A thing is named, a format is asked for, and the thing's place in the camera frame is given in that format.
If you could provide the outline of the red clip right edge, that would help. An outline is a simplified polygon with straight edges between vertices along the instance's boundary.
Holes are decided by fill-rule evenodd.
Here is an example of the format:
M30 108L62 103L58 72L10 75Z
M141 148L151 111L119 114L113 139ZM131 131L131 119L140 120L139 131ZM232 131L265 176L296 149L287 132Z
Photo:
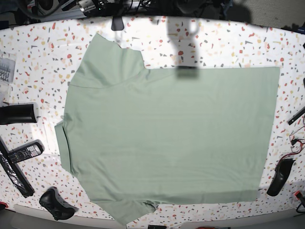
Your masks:
M302 194L300 191L295 192L295 196L297 199L300 199L302 197Z

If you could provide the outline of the light green T-shirt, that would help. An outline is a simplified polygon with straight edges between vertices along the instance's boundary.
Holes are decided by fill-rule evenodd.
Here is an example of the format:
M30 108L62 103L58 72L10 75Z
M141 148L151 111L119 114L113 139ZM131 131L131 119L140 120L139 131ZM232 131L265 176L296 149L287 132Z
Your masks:
M55 126L62 167L125 225L159 204L255 201L280 69L146 69L100 35Z

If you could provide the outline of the clear plastic parts box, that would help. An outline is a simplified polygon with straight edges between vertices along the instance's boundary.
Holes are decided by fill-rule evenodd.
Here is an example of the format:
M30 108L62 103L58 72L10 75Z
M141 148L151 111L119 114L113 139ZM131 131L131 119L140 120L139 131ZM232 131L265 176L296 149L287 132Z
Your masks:
M14 79L15 61L0 59L0 102L2 103L9 94L10 84Z

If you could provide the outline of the long black bar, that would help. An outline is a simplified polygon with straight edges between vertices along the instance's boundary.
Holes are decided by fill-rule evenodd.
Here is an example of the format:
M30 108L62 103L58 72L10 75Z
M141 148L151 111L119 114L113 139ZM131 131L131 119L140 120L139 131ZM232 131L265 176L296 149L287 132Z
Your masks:
M13 164L9 159L9 151L2 139L0 139L0 164L13 186L22 194L24 198L33 196L34 190L32 186L25 178L19 167Z

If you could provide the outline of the small black stick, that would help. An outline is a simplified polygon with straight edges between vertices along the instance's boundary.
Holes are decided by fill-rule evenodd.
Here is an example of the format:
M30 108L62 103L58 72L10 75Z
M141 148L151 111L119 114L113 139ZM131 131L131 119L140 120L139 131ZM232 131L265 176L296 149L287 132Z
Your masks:
M288 124L292 125L297 119L299 119L303 114L305 113L304 110L300 110L299 112L297 112L295 115L293 115L289 120L288 120Z

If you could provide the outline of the black TV remote control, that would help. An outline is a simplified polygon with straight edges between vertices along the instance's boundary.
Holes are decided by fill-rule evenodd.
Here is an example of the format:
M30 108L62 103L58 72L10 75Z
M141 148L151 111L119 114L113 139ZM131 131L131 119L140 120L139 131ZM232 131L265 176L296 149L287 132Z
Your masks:
M20 146L8 153L8 157L13 164L31 159L43 153L44 146L40 141L34 141Z

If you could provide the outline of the red clip edge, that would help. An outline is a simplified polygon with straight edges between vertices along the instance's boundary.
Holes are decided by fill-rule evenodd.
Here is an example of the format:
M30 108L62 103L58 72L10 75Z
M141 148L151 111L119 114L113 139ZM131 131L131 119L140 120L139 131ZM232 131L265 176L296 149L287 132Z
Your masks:
M297 199L300 199L302 197L302 194L300 191L295 192L295 196Z
M7 208L7 204L0 202L0 211L4 210L5 208Z

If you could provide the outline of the red clip left edge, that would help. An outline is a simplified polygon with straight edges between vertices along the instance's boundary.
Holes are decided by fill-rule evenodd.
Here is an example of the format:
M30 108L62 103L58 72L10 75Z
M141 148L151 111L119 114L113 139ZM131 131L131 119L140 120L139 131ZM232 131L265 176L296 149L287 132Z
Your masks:
M4 210L5 208L7 208L7 204L0 202L0 211Z

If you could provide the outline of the black game controller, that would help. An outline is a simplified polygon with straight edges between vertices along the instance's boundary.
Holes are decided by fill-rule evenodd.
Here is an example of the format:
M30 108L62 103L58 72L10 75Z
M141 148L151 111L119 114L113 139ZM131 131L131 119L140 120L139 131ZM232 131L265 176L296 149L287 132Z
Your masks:
M53 188L49 188L40 197L39 203L53 218L58 220L68 220L75 214L75 209L71 207L65 207L56 198L56 191Z

